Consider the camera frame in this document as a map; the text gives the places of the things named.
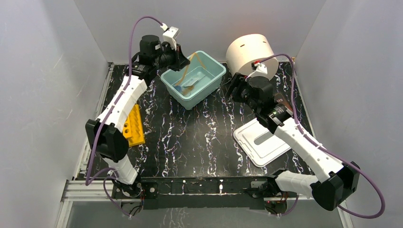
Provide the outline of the clear plastic packet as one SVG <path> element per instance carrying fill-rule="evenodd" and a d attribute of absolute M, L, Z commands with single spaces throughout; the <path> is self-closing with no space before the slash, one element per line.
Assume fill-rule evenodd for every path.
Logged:
<path fill-rule="evenodd" d="M 195 85 L 197 82 L 199 82 L 201 80 L 201 77 L 192 77 L 191 79 L 189 79 L 188 81 L 186 81 L 185 83 L 182 84 L 182 87 L 184 86 L 191 86 L 191 85 Z"/>

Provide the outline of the teal plastic bin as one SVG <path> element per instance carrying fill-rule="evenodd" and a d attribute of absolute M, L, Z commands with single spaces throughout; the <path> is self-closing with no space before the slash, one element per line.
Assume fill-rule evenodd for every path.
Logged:
<path fill-rule="evenodd" d="M 206 52 L 199 50 L 188 56 L 190 64 L 181 71 L 167 70 L 161 75 L 169 94 L 186 110 L 217 90 L 227 69 Z"/>

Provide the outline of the test tube brush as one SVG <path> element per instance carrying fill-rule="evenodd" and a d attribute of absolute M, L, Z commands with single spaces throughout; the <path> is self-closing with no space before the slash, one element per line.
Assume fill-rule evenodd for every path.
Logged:
<path fill-rule="evenodd" d="M 182 95 L 183 96 L 189 96 L 190 93 L 194 90 L 195 86 L 194 85 L 190 85 L 190 86 L 184 86 L 182 88 Z"/>

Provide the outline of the tan rubber tube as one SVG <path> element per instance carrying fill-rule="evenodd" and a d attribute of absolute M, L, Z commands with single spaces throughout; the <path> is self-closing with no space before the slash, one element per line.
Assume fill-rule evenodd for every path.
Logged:
<path fill-rule="evenodd" d="M 196 57 L 197 60 L 198 60 L 198 62 L 200 63 L 200 65 L 201 65 L 204 69 L 206 69 L 206 66 L 205 66 L 204 63 L 201 61 L 201 59 L 200 59 L 200 57 L 199 57 L 199 55 L 198 55 L 197 52 L 194 52 L 194 53 L 192 53 L 192 54 L 190 55 L 189 61 L 191 62 L 194 57 Z M 181 79 L 175 84 L 175 86 L 179 86 L 179 85 L 182 83 L 182 81 L 185 79 L 185 76 L 186 76 L 186 74 L 187 74 L 187 72 L 188 72 L 188 70 L 189 70 L 189 66 L 190 66 L 190 65 L 186 66 L 185 71 L 184 71 L 184 73 L 183 73 Z"/>

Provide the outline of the white plastic lid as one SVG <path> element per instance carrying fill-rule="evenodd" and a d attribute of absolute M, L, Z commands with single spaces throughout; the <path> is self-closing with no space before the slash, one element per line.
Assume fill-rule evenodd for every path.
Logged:
<path fill-rule="evenodd" d="M 273 135 L 257 119 L 253 119 L 236 129 L 233 138 L 258 168 L 265 167 L 290 150 L 288 144 Z"/>

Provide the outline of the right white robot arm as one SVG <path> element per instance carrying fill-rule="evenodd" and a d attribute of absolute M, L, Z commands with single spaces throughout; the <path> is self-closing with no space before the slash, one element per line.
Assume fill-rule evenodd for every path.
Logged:
<path fill-rule="evenodd" d="M 258 123 L 289 145 L 314 172 L 313 175 L 305 175 L 279 169 L 268 176 L 263 191 L 274 197 L 290 191 L 313 197 L 328 211 L 334 210 L 355 192 L 359 180 L 357 164 L 348 165 L 311 143 L 307 139 L 309 132 L 295 122 L 292 110 L 275 100 L 268 78 L 247 78 L 236 73 L 226 97 L 251 108 Z"/>

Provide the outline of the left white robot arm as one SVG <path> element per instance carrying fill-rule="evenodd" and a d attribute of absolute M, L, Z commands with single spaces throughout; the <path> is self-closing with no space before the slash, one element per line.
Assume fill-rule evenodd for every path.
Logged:
<path fill-rule="evenodd" d="M 129 54 L 127 74 L 109 105 L 96 119 L 89 119 L 85 125 L 91 148 L 86 184 L 89 185 L 101 174 L 99 171 L 93 177 L 89 176 L 95 155 L 99 154 L 109 165 L 107 170 L 113 171 L 115 179 L 124 184 L 123 190 L 131 198 L 141 194 L 142 185 L 136 181 L 138 172 L 127 155 L 129 142 L 124 137 L 124 124 L 158 71 L 180 71 L 190 64 L 175 37 L 164 35 L 163 41 L 160 41 L 156 35 L 145 35 L 139 47 L 139 52 Z"/>

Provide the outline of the cream cylindrical container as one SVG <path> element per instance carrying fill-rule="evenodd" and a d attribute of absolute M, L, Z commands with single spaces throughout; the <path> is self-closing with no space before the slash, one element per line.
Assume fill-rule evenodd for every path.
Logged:
<path fill-rule="evenodd" d="M 255 71 L 252 66 L 256 62 L 263 63 L 263 75 L 271 80 L 278 70 L 279 63 L 276 57 L 264 59 L 273 55 L 274 52 L 264 35 L 249 34 L 237 38 L 229 45 L 226 52 L 229 80 L 232 80 L 236 73 L 250 75 Z"/>

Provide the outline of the dark book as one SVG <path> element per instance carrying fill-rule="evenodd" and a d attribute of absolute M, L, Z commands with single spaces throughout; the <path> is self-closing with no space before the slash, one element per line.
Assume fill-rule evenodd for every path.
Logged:
<path fill-rule="evenodd" d="M 289 106 L 287 99 L 284 97 L 284 95 L 282 93 L 276 93 L 274 95 L 274 98 L 275 98 L 275 101 L 278 102 L 279 104 Z"/>

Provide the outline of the yellow test tube rack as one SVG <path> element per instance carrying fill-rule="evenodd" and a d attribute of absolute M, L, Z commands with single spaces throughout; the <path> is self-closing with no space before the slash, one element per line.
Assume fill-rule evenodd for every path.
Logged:
<path fill-rule="evenodd" d="M 138 104 L 134 105 L 124 123 L 123 136 L 128 140 L 129 147 L 145 143 L 143 122 Z"/>

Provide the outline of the aluminium frame rail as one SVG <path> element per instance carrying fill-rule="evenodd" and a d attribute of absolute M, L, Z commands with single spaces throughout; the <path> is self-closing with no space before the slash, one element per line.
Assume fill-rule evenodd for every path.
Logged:
<path fill-rule="evenodd" d="M 112 197 L 130 201 L 140 197 L 157 199 L 161 196 L 226 196 L 251 194 L 271 198 L 280 195 L 269 186 L 267 177 L 227 178 L 144 178 L 134 185 L 134 194 L 119 187 L 114 180 L 95 180 L 86 185 L 83 180 L 67 181 L 62 201 L 102 201 Z"/>

